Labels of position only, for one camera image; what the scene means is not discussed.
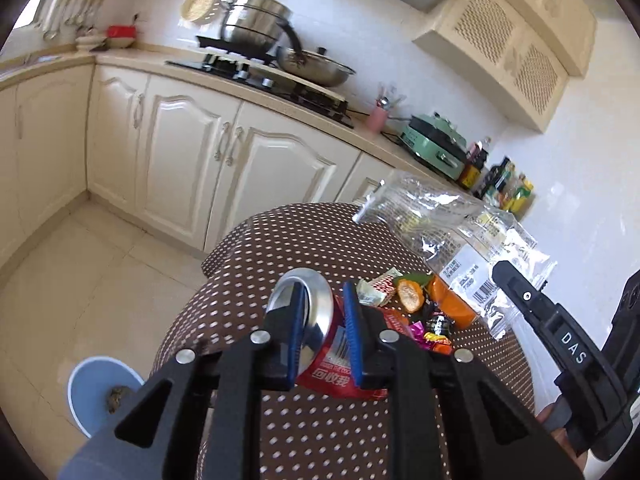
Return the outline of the person's hand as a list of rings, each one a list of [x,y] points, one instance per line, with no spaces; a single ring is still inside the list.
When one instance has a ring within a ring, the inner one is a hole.
[[[542,411],[540,411],[536,415],[536,419],[538,422],[543,424],[550,417],[551,412],[554,409],[554,403],[548,404]],[[570,444],[570,440],[568,440],[568,435],[566,429],[564,427],[556,428],[553,430],[549,430],[549,434],[556,441],[556,443],[566,452],[568,456],[573,460],[580,471],[584,471],[586,468],[586,463],[588,460],[588,453],[582,453],[578,455],[572,445]]]

